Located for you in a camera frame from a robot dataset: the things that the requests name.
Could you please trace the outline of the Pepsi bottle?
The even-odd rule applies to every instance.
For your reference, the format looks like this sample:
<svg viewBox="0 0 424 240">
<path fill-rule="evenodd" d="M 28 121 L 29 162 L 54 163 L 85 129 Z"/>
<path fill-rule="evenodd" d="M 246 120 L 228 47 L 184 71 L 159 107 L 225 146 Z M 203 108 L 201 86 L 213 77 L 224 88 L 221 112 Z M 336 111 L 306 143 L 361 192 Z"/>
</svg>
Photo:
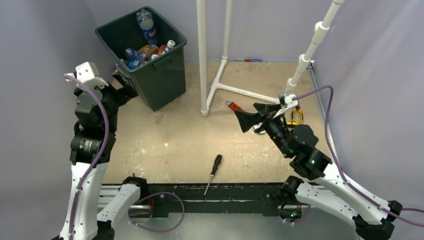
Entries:
<svg viewBox="0 0 424 240">
<path fill-rule="evenodd" d="M 140 12 L 136 13 L 136 20 L 147 43 L 149 45 L 157 46 L 157 29 L 152 14 L 149 11 L 142 9 Z"/>
<path fill-rule="evenodd" d="M 128 61 L 127 67 L 130 70 L 134 70 L 138 67 L 145 65 L 146 63 L 147 63 L 147 61 L 145 61 L 144 59 L 131 59 L 131 60 Z"/>
</svg>

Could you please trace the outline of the crushed clear bottle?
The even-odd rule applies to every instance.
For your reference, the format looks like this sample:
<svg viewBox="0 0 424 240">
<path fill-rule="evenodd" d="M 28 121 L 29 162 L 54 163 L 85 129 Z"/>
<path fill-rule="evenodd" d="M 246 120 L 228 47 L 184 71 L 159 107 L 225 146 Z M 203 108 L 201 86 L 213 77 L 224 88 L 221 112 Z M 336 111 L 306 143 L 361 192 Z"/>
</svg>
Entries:
<svg viewBox="0 0 424 240">
<path fill-rule="evenodd" d="M 124 50 L 124 55 L 128 60 L 140 60 L 144 61 L 146 55 L 143 51 L 134 50 L 132 48 L 127 48 Z"/>
</svg>

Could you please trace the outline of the orange label bottle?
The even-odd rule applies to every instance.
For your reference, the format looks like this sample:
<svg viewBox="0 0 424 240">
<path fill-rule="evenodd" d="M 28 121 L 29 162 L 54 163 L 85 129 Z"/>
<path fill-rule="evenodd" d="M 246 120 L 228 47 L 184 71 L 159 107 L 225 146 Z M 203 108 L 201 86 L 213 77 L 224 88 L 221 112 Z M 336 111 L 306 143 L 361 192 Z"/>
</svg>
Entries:
<svg viewBox="0 0 424 240">
<path fill-rule="evenodd" d="M 167 52 L 172 50 L 175 46 L 176 46 L 176 42 L 174 40 L 170 39 L 166 44 L 162 45 L 159 48 L 158 55 L 161 56 L 161 55 L 166 54 Z"/>
<path fill-rule="evenodd" d="M 147 58 L 150 58 L 151 55 L 157 55 L 159 53 L 159 47 L 156 45 L 147 44 L 141 47 L 138 51 L 145 54 Z"/>
</svg>

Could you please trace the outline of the yellow black screwdriver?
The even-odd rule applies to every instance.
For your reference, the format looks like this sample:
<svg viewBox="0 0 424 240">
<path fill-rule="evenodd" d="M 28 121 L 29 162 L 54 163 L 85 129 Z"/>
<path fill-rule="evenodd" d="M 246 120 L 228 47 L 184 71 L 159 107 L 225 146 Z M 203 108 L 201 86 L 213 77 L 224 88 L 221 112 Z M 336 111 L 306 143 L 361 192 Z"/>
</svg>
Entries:
<svg viewBox="0 0 424 240">
<path fill-rule="evenodd" d="M 206 198 L 206 195 L 207 195 L 207 192 L 209 190 L 210 184 L 211 184 L 213 178 L 215 177 L 216 172 L 218 171 L 218 168 L 219 168 L 219 166 L 220 166 L 220 164 L 222 162 L 222 158 L 223 158 L 223 156 L 221 154 L 218 154 L 216 156 L 215 160 L 214 160 L 213 167 L 212 167 L 212 170 L 211 170 L 211 173 L 210 173 L 210 177 L 209 177 L 208 183 L 206 185 L 205 191 L 203 193 L 203 198 L 204 199 Z"/>
</svg>

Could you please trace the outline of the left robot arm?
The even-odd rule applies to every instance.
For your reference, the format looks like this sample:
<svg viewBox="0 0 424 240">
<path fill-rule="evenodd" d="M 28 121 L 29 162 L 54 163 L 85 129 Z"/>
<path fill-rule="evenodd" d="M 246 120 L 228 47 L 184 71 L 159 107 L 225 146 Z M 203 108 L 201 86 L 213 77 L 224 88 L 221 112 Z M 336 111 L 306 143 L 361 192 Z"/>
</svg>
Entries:
<svg viewBox="0 0 424 240">
<path fill-rule="evenodd" d="M 120 88 L 110 83 L 84 84 L 74 90 L 76 96 L 70 142 L 71 191 L 67 214 L 59 240 L 112 240 L 117 223 L 128 215 L 132 204 L 149 199 L 146 179 L 134 175 L 125 178 L 117 194 L 103 209 L 99 200 L 112 148 L 116 142 L 118 110 L 138 93 L 129 80 L 116 74 Z"/>
</svg>

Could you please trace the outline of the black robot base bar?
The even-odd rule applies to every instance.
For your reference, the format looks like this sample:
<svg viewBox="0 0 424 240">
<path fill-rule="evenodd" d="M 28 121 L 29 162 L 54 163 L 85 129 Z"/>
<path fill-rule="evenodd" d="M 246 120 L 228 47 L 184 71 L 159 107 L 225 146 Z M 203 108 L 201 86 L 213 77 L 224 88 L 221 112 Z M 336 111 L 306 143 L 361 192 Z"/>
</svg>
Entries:
<svg viewBox="0 0 424 240">
<path fill-rule="evenodd" d="M 132 209 L 146 207 L 154 218 L 170 213 L 261 214 L 276 217 L 300 203 L 285 195 L 281 182 L 213 183 L 204 198 L 205 183 L 149 183 Z"/>
</svg>

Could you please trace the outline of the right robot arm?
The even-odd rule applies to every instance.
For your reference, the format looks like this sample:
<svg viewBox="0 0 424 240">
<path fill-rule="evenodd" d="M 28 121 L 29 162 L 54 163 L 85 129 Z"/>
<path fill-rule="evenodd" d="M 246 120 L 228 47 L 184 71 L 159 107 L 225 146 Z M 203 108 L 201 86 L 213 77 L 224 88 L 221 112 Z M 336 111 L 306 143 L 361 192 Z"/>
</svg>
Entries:
<svg viewBox="0 0 424 240">
<path fill-rule="evenodd" d="M 313 186 L 290 176 L 280 196 L 288 204 L 296 200 L 313 205 L 352 225 L 363 240 L 388 240 L 392 237 L 394 220 L 403 206 L 369 192 L 343 174 L 336 161 L 316 148 L 318 138 L 306 124 L 290 128 L 285 119 L 287 110 L 295 110 L 298 102 L 288 104 L 255 103 L 256 113 L 233 107 L 242 132 L 255 125 L 256 132 L 266 132 L 290 166 L 301 177 L 322 187 L 328 193 L 313 192 Z"/>
</svg>

